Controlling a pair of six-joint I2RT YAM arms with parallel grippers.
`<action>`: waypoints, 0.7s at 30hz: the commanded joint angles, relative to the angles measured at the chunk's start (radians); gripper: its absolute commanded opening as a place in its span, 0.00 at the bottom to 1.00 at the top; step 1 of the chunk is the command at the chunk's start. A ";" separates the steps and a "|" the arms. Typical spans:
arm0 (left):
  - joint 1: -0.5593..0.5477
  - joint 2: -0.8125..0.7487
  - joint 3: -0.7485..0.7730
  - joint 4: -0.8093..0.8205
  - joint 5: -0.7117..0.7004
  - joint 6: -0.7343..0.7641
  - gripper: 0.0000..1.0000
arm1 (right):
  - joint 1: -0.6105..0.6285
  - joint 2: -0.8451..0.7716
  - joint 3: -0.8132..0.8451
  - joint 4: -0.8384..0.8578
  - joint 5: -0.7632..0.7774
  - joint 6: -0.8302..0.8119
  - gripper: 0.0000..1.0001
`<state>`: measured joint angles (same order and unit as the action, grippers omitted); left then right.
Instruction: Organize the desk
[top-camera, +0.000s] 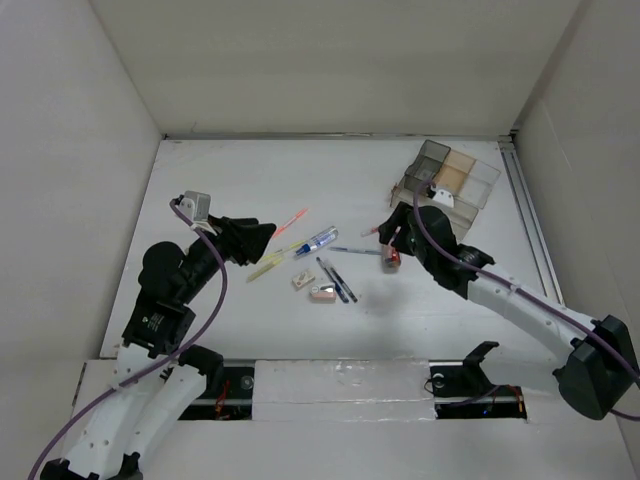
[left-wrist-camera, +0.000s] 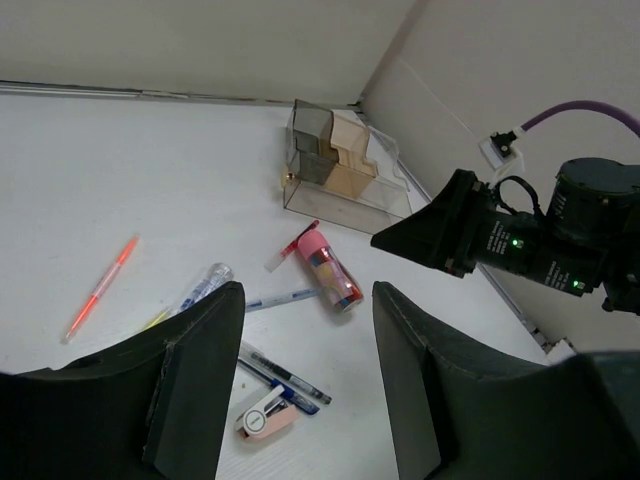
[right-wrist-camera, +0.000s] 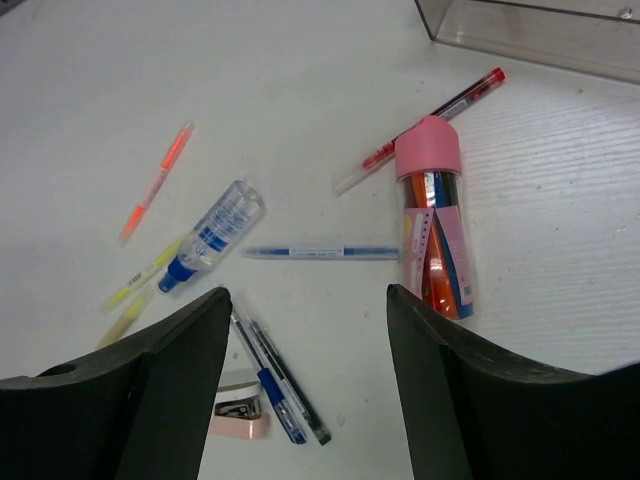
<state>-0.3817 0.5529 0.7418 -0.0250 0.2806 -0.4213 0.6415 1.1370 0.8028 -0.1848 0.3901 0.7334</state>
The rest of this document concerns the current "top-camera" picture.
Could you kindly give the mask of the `red gel pen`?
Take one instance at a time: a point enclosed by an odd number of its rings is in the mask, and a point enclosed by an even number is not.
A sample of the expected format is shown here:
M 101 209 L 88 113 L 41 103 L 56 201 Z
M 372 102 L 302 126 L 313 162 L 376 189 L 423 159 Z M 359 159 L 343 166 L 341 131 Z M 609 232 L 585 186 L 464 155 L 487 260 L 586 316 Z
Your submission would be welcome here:
M 360 236 L 361 237 L 367 237 L 367 236 L 370 236 L 370 235 L 377 234 L 378 231 L 379 231 L 378 227 L 372 227 L 372 228 L 369 228 L 369 229 L 366 229 L 366 230 L 362 231 Z

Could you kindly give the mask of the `thin blue refill pen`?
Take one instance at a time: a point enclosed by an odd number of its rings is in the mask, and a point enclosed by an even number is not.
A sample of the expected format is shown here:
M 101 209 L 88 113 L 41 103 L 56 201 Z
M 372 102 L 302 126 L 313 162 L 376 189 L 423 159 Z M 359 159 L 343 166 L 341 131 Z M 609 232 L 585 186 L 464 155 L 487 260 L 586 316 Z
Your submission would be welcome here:
M 373 256 L 382 255 L 381 250 L 375 250 L 375 249 L 331 246 L 331 247 L 328 247 L 328 250 L 333 252 L 349 253 L 349 254 L 373 255 Z

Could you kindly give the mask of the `white correction fluid bottle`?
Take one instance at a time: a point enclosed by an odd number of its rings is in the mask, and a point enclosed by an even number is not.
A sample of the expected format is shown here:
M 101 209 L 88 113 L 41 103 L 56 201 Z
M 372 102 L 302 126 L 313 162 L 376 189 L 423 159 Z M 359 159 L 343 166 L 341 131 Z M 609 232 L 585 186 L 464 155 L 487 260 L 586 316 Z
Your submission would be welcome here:
M 308 254 L 315 252 L 332 243 L 338 238 L 338 236 L 338 229 L 335 226 L 331 226 L 306 240 L 300 247 L 295 250 L 293 258 L 298 259 L 307 256 Z

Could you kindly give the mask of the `white eraser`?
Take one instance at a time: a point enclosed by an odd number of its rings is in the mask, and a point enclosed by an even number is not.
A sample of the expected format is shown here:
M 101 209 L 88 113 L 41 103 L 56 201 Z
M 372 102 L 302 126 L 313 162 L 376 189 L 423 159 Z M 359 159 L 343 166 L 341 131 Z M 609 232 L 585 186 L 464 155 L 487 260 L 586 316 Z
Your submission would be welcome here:
M 310 285 L 314 280 L 314 273 L 310 269 L 306 269 L 292 278 L 292 285 L 296 290 L 300 290 Z

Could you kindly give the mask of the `black blue gel pen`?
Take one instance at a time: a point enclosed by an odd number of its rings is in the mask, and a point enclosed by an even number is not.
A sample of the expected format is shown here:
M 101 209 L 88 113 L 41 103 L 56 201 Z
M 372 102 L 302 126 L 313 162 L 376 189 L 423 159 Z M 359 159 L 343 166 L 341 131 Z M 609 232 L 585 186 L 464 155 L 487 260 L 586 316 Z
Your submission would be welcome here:
M 344 280 L 344 278 L 338 273 L 338 271 L 336 270 L 335 266 L 329 261 L 326 261 L 326 264 L 328 266 L 328 269 L 330 271 L 330 273 L 333 275 L 333 277 L 337 280 L 339 286 L 341 287 L 341 289 L 344 291 L 344 293 L 348 296 L 348 298 L 353 302 L 353 303 L 357 303 L 358 302 L 358 298 L 356 297 L 356 295 L 353 293 L 353 291 L 351 290 L 351 288 L 348 286 L 348 284 L 346 283 L 346 281 Z

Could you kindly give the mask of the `blue ballpoint pen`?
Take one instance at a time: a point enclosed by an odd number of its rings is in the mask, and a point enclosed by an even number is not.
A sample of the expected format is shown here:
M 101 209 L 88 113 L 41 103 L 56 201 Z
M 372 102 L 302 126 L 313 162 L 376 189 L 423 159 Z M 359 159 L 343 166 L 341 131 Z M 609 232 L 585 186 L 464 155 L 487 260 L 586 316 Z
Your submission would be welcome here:
M 336 290 L 336 294 L 341 299 L 341 301 L 343 303 L 345 303 L 345 304 L 348 304 L 349 303 L 349 298 L 344 293 L 344 291 L 341 288 L 341 286 L 339 285 L 338 281 L 334 278 L 333 274 L 329 271 L 329 268 L 326 266 L 326 264 L 323 262 L 323 260 L 320 257 L 316 257 L 316 262 L 318 263 L 318 265 L 321 268 L 321 270 L 326 274 L 328 280 L 334 284 L 334 287 L 335 287 L 335 290 Z

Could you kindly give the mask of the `pink pencil sharpener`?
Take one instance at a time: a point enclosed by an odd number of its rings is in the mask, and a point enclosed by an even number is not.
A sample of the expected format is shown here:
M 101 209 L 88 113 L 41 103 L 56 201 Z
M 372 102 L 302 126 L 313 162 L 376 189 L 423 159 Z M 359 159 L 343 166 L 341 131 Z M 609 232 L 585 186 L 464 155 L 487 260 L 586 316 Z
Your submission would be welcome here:
M 316 284 L 309 290 L 312 301 L 317 303 L 334 303 L 337 299 L 337 291 L 334 283 Z

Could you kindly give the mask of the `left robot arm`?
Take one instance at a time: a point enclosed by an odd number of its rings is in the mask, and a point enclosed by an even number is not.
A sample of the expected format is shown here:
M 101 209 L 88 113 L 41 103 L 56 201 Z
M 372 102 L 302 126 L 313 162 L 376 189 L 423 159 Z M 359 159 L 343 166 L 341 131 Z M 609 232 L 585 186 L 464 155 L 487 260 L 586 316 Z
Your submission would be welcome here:
M 150 457 L 184 411 L 224 386 L 221 354 L 186 335 L 190 302 L 225 264 L 255 264 L 276 230 L 255 218 L 209 217 L 188 250 L 172 242 L 150 247 L 138 277 L 140 292 L 124 329 L 112 384 L 77 413 L 90 417 L 61 458 L 43 458 L 40 479 L 140 479 Z

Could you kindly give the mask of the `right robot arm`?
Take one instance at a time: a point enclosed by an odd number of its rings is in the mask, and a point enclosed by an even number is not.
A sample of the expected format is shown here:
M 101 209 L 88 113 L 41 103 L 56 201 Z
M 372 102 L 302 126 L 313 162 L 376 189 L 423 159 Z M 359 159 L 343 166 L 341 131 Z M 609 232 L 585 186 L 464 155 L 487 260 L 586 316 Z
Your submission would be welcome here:
M 457 241 L 435 206 L 400 203 L 378 228 L 379 241 L 415 257 L 442 288 L 500 315 L 552 355 L 529 369 L 529 387 L 554 390 L 592 420 L 616 414 L 618 401 L 639 383 L 639 365 L 626 324 L 589 315 L 537 294 L 487 253 Z

